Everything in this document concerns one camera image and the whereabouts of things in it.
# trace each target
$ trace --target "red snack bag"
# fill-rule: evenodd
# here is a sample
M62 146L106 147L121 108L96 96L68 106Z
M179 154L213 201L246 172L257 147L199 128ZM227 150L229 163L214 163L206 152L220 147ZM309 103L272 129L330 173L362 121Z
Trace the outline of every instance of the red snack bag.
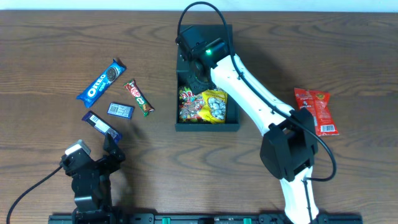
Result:
M305 107L313 116L317 136L338 135L335 122L327 107L330 94L317 90L294 88L298 106Z

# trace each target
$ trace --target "small blue candy bar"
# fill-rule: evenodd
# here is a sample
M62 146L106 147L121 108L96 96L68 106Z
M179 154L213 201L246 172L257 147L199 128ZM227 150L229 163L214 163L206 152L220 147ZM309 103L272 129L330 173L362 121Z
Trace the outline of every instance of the small blue candy bar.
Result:
M109 105L108 114L118 116L120 118L131 119L134 108L132 106L121 105L119 103L111 103Z

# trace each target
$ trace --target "black tray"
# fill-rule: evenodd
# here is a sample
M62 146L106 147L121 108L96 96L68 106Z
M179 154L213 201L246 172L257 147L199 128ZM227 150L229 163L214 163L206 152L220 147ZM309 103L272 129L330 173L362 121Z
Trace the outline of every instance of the black tray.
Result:
M190 27L191 25L181 25L181 30ZM194 25L203 38L208 42L221 37L227 40L226 32L223 25ZM232 33L232 26L228 25L229 32ZM178 120L178 88L185 85L184 76L188 75L191 71L189 63L183 61L180 55L180 49L177 52L177 114L175 120L176 131L237 131L240 127L239 124L239 105L232 97L228 95L226 105L226 119L225 124L195 124L195 123L179 123Z

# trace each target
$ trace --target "oreo package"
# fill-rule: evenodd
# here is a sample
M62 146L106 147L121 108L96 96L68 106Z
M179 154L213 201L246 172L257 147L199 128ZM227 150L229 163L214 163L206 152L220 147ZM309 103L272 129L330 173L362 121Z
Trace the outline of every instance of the oreo package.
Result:
M90 108L125 70L126 68L124 65L121 65L113 59L113 63L96 80L94 80L94 82L89 85L83 93L80 93L76 99L82 100L85 103L85 106Z

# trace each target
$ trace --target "chip bag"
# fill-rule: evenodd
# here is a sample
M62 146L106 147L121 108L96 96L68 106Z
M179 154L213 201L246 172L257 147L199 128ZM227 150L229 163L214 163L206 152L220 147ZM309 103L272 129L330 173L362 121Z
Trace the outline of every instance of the chip bag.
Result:
M194 95L187 86L180 86L180 88L178 88L178 95L181 103L201 100L201 93Z
M227 93L206 90L202 93L203 108L198 112L204 121L212 124L225 123Z
M185 102L179 106L180 122L199 122L202 120L198 112L203 107L203 100L194 102Z
M317 90L294 88L298 106L311 112L317 136L338 135L335 122L327 107L330 94Z

